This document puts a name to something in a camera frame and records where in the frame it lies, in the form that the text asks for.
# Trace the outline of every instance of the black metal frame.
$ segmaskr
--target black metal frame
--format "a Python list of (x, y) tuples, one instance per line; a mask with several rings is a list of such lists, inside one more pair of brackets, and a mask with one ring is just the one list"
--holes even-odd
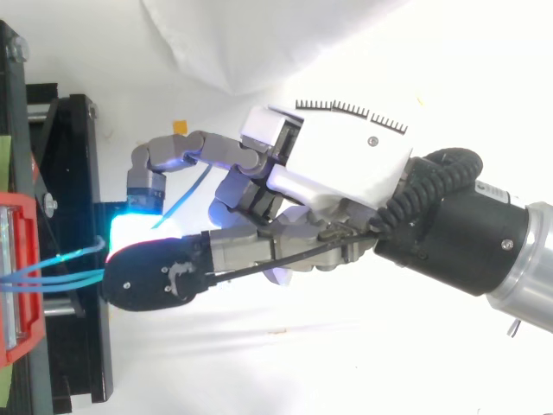
[[(108, 240), (108, 223), (124, 204), (99, 203), (92, 102), (85, 95), (58, 99), (55, 84), (26, 90), (23, 64), (6, 53), (14, 36), (0, 21), (0, 135), (11, 136), (10, 191), (33, 195), (38, 201), (44, 259), (91, 246), (97, 234)], [(31, 125), (30, 137), (28, 102), (49, 104), (44, 122)], [(35, 182), (31, 144), (41, 172)], [(43, 212), (47, 192), (59, 204), (52, 218)], [(105, 255), (99, 252), (52, 267), (43, 275), (98, 269)], [(71, 395), (81, 393), (90, 393), (94, 403), (109, 399), (113, 384), (108, 309), (99, 285), (63, 295), (71, 298), (75, 314), (47, 318), (47, 338), (14, 364), (8, 407), (0, 414), (67, 413)]]
[[(35, 86), (28, 88), (28, 100)], [(53, 98), (43, 123), (31, 125), (31, 144), (45, 187), (35, 184), (37, 200), (48, 192), (58, 202), (52, 218), (39, 219), (41, 256), (71, 252), (109, 240), (109, 208), (99, 203), (98, 163), (92, 102), (85, 95)], [(50, 272), (79, 272), (103, 267), (106, 251), (70, 261)], [(90, 393), (92, 402), (105, 402), (113, 391), (108, 306), (99, 285), (71, 293), (72, 316), (47, 319), (50, 379), (54, 413), (68, 413), (71, 395)], [(46, 295), (45, 300), (60, 297)]]
[[(23, 64), (7, 56), (10, 40), (17, 36), (0, 21), (0, 135), (11, 136), (10, 191), (34, 195), (31, 150), (25, 97)], [(43, 340), (13, 366), (12, 385), (6, 414), (51, 415), (52, 395), (48, 351)]]

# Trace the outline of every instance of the white fabric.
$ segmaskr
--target white fabric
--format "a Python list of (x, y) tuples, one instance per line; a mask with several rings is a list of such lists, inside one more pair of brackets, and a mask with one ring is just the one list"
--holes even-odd
[(181, 71), (228, 93), (270, 86), (405, 0), (143, 0)]

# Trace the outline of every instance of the glowing light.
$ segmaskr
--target glowing light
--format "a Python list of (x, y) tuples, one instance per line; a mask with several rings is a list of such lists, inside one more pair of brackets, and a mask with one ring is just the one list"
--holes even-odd
[(166, 219), (159, 227), (152, 227), (162, 218), (160, 214), (120, 214), (111, 221), (110, 253), (111, 256), (127, 246), (166, 238), (180, 238), (181, 229), (171, 219)]

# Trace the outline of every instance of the robotic hand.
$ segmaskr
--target robotic hand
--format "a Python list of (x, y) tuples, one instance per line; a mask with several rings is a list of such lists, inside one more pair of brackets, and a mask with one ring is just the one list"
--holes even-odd
[[(126, 310), (175, 307), (219, 282), (262, 271), (278, 283), (374, 247), (553, 331), (553, 207), (526, 207), (476, 181), (482, 161), (470, 150), (410, 158), (407, 131), (363, 108), (311, 101), (295, 111), (253, 108), (241, 143), (195, 131), (137, 147), (127, 179), (133, 211), (160, 214), (163, 173), (202, 161), (228, 169), (209, 208), (221, 229), (117, 252), (106, 298)], [(283, 199), (295, 206), (277, 216)]]

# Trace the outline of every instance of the coiled black cable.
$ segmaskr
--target coiled black cable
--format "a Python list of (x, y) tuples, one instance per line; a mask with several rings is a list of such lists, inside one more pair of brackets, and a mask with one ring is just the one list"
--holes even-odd
[(381, 233), (379, 238), (389, 237), (400, 224), (415, 219), (442, 197), (474, 183), (483, 167), (480, 156), (466, 149), (438, 150), (425, 159), (436, 164), (435, 170), (407, 184), (369, 219), (372, 229)]

